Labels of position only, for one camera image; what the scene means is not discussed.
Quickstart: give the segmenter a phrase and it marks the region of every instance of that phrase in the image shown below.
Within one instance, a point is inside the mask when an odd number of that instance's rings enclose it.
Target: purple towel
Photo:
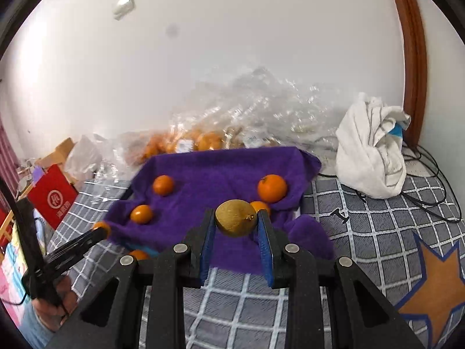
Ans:
[[[180,242],[198,226],[205,209],[216,209],[231,199],[260,200],[257,184],[267,174],[282,176],[288,184],[285,198],[271,205],[271,223],[289,239],[315,256],[333,258],[325,231],[310,216],[292,220],[302,194],[321,167],[320,161],[294,147],[234,149],[153,156],[132,181],[133,199],[114,202],[105,216],[112,227],[111,240],[133,242],[156,251]],[[161,197],[152,190],[153,180],[169,175],[175,181],[172,194]],[[133,208],[150,205],[154,218],[145,225],[129,219]],[[212,266],[244,273],[261,273],[260,251],[252,235],[230,238],[216,231]]]

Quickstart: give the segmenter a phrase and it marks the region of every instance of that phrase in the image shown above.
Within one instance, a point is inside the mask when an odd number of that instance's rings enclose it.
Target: plaid bedsheet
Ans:
[[[110,187],[105,198],[96,201],[95,196],[101,187],[92,182],[85,183],[52,237],[50,249],[89,230],[128,185],[123,182]],[[443,196],[443,189],[434,178],[408,177],[404,190],[427,201],[440,200]],[[457,216],[457,209],[450,201],[434,211],[444,217]],[[336,256],[353,258],[392,304],[396,304],[421,278],[412,232],[441,255],[459,240],[462,269],[465,265],[463,222],[446,224],[424,213],[402,196],[372,200],[342,186],[337,179],[317,179],[305,193],[300,213],[314,216],[333,241]],[[125,252],[124,248],[107,241],[93,247],[70,271],[73,289],[78,296],[82,297],[90,286],[95,285]],[[142,316],[141,348],[145,347],[148,299],[149,290]],[[269,289],[262,276],[212,268],[203,288],[184,289],[187,349],[281,349],[284,347],[287,300],[286,289]],[[325,347],[331,348],[324,289],[321,289],[321,300]],[[452,315],[439,346],[460,321],[463,310]],[[425,322],[409,322],[409,325],[427,346],[428,327]]]

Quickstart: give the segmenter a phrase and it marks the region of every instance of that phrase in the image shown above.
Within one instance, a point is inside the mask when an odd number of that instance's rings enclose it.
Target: blue sleeve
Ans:
[[[23,320],[19,331],[33,349],[43,349],[53,337],[53,332],[46,328],[39,320],[31,302],[27,303],[24,308]]]

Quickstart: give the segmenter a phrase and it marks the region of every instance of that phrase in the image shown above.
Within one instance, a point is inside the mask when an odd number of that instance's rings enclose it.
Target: white cloth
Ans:
[[[400,106],[360,95],[336,131],[336,173],[342,184],[372,198],[400,194],[406,176],[402,135],[389,134],[396,123],[404,130],[410,124],[410,116]]]

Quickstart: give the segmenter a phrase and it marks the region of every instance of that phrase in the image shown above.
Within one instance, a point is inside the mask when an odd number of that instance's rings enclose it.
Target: kiwi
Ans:
[[[215,211],[216,225],[225,235],[248,235],[257,225],[257,212],[244,200],[227,200]]]

